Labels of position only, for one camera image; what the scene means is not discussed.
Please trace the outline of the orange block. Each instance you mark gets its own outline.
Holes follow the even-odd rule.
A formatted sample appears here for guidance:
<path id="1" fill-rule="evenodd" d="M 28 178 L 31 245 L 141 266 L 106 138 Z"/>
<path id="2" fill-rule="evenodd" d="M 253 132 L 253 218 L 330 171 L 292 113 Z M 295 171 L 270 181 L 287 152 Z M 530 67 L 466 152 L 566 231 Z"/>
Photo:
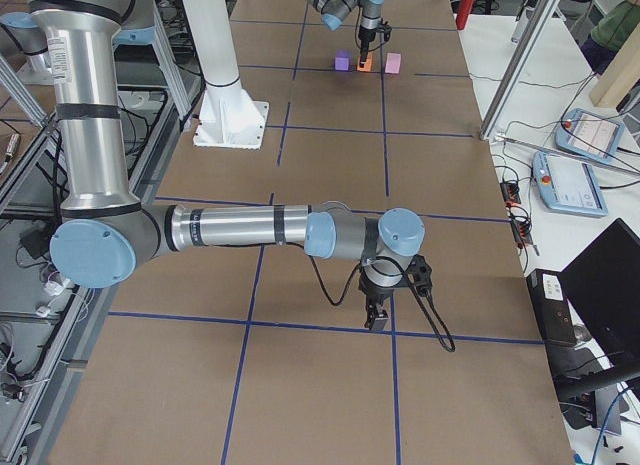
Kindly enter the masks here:
<path id="1" fill-rule="evenodd" d="M 363 62 L 357 64 L 356 70 L 358 72 L 370 72 L 373 66 L 373 58 L 371 54 L 368 54 Z"/>

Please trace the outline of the blue tape line lengthwise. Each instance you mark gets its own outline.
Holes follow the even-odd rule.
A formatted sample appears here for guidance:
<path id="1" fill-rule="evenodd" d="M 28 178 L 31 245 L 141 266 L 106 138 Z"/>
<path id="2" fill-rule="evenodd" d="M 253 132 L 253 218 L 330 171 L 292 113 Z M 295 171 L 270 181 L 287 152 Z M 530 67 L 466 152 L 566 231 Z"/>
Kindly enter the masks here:
<path id="1" fill-rule="evenodd" d="M 385 94 L 385 74 L 380 72 L 381 83 L 381 114 L 382 114 L 382 131 L 383 131 L 383 159 L 384 159 L 384 179 L 385 179 L 385 197 L 390 198 L 390 169 L 388 158 L 388 135 L 387 135 L 387 114 L 386 114 L 386 94 Z M 395 320 L 395 302 L 394 298 L 390 298 L 390 315 L 391 315 L 391 365 L 392 365 L 392 385 L 393 385 L 393 410 L 394 410 L 394 443 L 395 443 L 395 459 L 396 464 L 402 464 L 402 446 L 401 446 L 401 424 L 400 424 L 400 396 L 399 396 L 399 376 L 397 361 L 397 337 L 396 337 L 396 320 Z"/>

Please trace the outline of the black laptop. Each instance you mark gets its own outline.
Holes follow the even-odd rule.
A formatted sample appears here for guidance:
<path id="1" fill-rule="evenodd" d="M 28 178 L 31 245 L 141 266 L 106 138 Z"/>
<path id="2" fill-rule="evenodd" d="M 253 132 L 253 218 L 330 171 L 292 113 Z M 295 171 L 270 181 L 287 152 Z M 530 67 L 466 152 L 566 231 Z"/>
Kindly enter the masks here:
<path id="1" fill-rule="evenodd" d="M 639 358 L 639 237 L 614 220 L 560 274 L 561 288 L 615 365 Z"/>

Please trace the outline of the blue tape line crosswise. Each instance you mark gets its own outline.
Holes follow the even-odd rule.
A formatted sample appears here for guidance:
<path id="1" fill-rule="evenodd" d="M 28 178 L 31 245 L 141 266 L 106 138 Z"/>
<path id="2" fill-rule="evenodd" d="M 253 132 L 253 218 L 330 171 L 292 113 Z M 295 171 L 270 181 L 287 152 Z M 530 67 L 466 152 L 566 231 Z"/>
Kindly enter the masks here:
<path id="1" fill-rule="evenodd" d="M 278 329 L 292 329 L 292 330 L 308 330 L 308 331 L 327 331 L 327 332 L 339 332 L 350 334 L 378 334 L 378 335 L 394 335 L 400 337 L 411 338 L 428 338 L 436 339 L 436 335 L 426 332 L 411 332 L 411 331 L 382 331 L 382 332 L 369 332 L 366 329 L 356 329 L 353 327 L 340 327 L 340 326 L 323 326 L 323 325 L 311 325 L 311 324 L 299 324 L 299 323 L 284 323 L 284 322 L 270 322 L 270 321 L 258 321 L 258 320 L 239 320 L 239 319 L 226 319 L 226 318 L 214 318 L 214 317 L 199 317 L 199 316 L 185 316 L 175 314 L 154 314 L 154 313 L 141 313 L 141 312 L 123 312 L 123 311 L 109 311 L 108 316 L 120 317 L 120 318 L 140 318 L 149 320 L 166 320 L 166 321 L 179 321 L 179 322 L 193 322 L 193 323 L 211 323 L 222 325 L 249 325 L 252 327 L 263 328 L 278 328 Z M 513 344 L 513 345 L 533 345 L 542 346 L 541 340 L 532 339 L 515 339 L 515 338 L 500 338 L 500 337 L 486 337 L 486 336 L 473 336 L 473 335 L 454 335 L 454 341 L 468 341 L 468 342 L 484 342 L 484 343 L 496 343 L 496 344 Z"/>

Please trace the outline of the wooden beam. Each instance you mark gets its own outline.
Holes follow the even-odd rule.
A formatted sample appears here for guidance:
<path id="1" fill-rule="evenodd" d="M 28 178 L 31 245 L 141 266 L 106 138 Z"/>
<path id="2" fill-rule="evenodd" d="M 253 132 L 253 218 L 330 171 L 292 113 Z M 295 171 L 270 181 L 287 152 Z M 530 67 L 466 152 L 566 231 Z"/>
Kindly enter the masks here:
<path id="1" fill-rule="evenodd" d="M 596 107 L 617 106 L 639 80 L 639 26 L 636 26 L 589 97 Z"/>

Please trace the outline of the person in green shirt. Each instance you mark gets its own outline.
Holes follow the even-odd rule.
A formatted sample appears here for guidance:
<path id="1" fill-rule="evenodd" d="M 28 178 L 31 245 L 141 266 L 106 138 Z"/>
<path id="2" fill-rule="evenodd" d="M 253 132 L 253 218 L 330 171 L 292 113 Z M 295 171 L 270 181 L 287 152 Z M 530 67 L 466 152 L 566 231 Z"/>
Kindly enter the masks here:
<path id="1" fill-rule="evenodd" d="M 593 73 L 602 75 L 639 23 L 639 0 L 623 0 L 590 31 L 580 50 Z"/>

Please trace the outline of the black computer box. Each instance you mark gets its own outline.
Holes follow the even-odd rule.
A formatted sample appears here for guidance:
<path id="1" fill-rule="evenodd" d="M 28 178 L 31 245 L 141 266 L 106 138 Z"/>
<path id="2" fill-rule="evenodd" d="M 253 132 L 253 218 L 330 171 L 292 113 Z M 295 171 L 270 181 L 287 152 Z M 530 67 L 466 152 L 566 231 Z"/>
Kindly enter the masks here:
<path id="1" fill-rule="evenodd" d="M 574 347 L 577 340 L 559 273 L 534 269 L 526 277 L 526 282 L 543 341 L 555 346 Z"/>

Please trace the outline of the pink block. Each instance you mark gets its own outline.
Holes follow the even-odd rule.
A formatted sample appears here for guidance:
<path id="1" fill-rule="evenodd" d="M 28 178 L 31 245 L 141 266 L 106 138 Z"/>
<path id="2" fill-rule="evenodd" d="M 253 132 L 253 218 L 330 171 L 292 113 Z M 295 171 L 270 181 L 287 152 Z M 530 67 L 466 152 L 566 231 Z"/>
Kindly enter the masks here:
<path id="1" fill-rule="evenodd" d="M 384 73 L 397 75 L 400 73 L 402 64 L 402 55 L 400 53 L 389 52 L 386 55 Z"/>

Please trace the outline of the teach pendant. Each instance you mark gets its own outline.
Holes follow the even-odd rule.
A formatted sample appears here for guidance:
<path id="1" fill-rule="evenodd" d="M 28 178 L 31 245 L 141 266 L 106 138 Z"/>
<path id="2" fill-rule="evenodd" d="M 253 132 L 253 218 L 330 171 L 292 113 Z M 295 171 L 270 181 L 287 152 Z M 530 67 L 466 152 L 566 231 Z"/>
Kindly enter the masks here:
<path id="1" fill-rule="evenodd" d="M 562 151 L 610 164 L 625 126 L 582 108 L 570 110 L 555 130 L 556 147 Z"/>
<path id="2" fill-rule="evenodd" d="M 536 152 L 534 182 L 544 204 L 552 211 L 601 218 L 608 208 L 590 164 Z"/>

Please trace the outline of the purple block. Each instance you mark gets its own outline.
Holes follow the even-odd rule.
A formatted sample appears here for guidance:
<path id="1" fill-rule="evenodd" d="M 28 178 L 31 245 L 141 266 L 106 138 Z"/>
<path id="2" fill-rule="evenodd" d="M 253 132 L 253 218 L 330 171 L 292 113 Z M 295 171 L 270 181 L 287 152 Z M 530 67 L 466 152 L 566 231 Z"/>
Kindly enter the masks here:
<path id="1" fill-rule="evenodd" d="M 348 72 L 350 70 L 351 56 L 347 50 L 338 50 L 334 57 L 334 70 Z"/>

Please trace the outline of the aluminium rail frame left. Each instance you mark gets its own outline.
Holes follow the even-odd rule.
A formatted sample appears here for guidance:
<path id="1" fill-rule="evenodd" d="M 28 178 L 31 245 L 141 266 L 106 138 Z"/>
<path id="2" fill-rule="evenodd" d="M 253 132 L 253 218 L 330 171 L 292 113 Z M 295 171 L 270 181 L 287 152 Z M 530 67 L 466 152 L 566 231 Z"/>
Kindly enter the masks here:
<path id="1" fill-rule="evenodd" d="M 6 105 L 1 141 L 21 134 L 1 176 L 1 461 L 42 464 L 55 442 L 116 295 L 114 288 L 69 285 L 49 296 L 49 255 L 33 259 L 20 244 L 31 228 L 54 227 L 53 198 L 66 177 L 54 134 Z"/>

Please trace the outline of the orange black connector box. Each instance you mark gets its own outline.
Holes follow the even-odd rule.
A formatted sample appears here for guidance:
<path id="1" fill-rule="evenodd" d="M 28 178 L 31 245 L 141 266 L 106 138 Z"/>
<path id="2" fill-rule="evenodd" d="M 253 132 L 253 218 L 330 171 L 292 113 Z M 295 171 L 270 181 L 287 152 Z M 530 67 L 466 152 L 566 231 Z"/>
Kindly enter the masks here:
<path id="1" fill-rule="evenodd" d="M 520 187 L 517 181 L 502 181 L 500 189 L 506 206 L 521 204 Z"/>

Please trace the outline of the far teach pendant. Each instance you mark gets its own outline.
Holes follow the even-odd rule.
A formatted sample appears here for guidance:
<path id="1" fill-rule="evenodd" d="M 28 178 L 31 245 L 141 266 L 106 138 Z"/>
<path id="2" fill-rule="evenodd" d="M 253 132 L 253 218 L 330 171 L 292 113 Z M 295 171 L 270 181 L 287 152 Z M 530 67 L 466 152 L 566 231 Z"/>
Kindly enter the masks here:
<path id="1" fill-rule="evenodd" d="M 610 164 L 625 126 L 582 108 L 570 110 L 555 130 L 556 147 L 562 151 Z"/>

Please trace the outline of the near teach pendant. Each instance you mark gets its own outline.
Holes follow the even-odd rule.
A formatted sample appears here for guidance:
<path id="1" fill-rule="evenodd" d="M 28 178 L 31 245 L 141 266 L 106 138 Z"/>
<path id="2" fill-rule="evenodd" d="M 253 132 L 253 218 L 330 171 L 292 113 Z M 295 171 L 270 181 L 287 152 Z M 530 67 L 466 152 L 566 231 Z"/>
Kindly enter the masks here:
<path id="1" fill-rule="evenodd" d="M 590 164 L 536 152 L 534 182 L 544 204 L 552 211 L 601 218 L 608 208 Z"/>

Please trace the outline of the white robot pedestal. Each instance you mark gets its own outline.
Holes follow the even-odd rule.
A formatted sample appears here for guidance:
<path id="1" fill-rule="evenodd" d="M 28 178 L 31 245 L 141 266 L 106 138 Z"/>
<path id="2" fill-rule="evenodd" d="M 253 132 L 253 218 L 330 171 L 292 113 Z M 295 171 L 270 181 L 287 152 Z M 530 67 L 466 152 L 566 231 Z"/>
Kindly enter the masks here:
<path id="1" fill-rule="evenodd" d="M 225 0 L 182 0 L 205 92 L 194 144 L 258 149 L 269 111 L 243 88 Z"/>

